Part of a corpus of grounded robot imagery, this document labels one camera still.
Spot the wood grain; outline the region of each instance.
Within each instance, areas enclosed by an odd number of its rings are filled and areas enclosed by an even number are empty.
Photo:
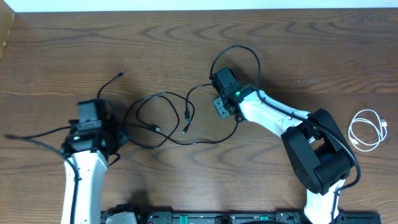
[[[103,95],[118,116],[134,100],[162,90],[179,94],[207,83],[216,55],[232,44],[253,48],[263,66],[262,89],[301,110],[328,110],[346,136],[352,116],[372,108],[389,135],[375,151],[356,156],[363,178],[342,193],[344,210],[377,211],[398,223],[398,10],[268,10],[195,12],[79,12],[18,14],[0,62],[1,134],[33,134],[76,118],[76,103],[95,97],[120,70],[126,74]],[[256,64],[243,50],[227,53],[216,69],[231,67],[243,83],[256,82]],[[231,119],[219,119],[216,91],[194,91],[197,115],[176,139],[220,139]],[[171,98],[183,116],[183,102]],[[155,100],[144,118],[169,131],[171,108]],[[162,116],[154,116],[159,110]],[[360,136],[373,131],[358,126]],[[135,132],[144,141],[159,138]],[[43,141],[59,146],[66,133]],[[64,168],[55,155],[1,139],[0,223],[59,223]],[[132,144],[109,168],[102,208],[136,202],[175,210],[264,211],[303,208],[305,189],[292,172],[279,138],[245,122],[215,146],[147,150]]]

